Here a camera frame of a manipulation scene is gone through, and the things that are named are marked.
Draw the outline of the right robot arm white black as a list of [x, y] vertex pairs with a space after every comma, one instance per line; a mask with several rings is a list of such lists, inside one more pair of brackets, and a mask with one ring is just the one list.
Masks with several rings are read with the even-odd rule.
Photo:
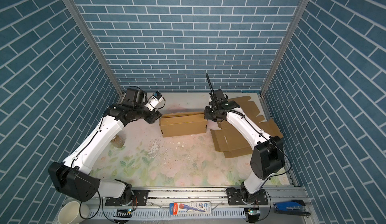
[[226, 158], [251, 155], [249, 176], [237, 193], [246, 204], [257, 200], [264, 184], [285, 166], [283, 135], [273, 120], [264, 116], [250, 96], [229, 99], [222, 90], [210, 91], [210, 102], [204, 118], [217, 122], [212, 130], [215, 150]]

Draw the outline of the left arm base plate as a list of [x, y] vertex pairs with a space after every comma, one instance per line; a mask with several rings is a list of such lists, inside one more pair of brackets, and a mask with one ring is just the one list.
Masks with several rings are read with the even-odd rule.
[[130, 198], [125, 199], [124, 197], [113, 198], [107, 197], [105, 206], [107, 207], [128, 207], [128, 206], [146, 206], [149, 191], [145, 189], [131, 190]]

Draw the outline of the brown cardboard box stack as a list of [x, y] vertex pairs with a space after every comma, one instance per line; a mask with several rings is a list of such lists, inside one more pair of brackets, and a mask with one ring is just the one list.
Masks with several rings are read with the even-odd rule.
[[219, 129], [211, 131], [216, 151], [226, 158], [234, 158], [251, 154], [256, 144], [270, 137], [283, 138], [274, 120], [265, 119], [251, 96], [232, 100], [239, 104], [240, 108], [235, 110], [241, 115], [227, 113], [226, 120], [218, 123]]

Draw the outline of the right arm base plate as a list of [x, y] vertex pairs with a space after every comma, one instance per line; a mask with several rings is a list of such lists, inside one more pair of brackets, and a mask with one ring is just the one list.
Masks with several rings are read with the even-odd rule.
[[268, 199], [265, 189], [262, 189], [254, 194], [250, 194], [246, 188], [230, 187], [226, 189], [228, 205], [268, 205]]

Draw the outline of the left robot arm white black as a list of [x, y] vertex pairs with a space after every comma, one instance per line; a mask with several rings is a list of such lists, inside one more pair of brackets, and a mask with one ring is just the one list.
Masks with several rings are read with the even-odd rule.
[[139, 87], [129, 87], [122, 102], [105, 110], [96, 128], [76, 150], [62, 162], [53, 162], [49, 166], [48, 173], [56, 191], [83, 203], [95, 197], [108, 197], [122, 206], [131, 204], [133, 192], [130, 184], [94, 178], [90, 172], [100, 154], [125, 126], [140, 119], [155, 123], [161, 118], [159, 110], [165, 103], [158, 91], [148, 97]]

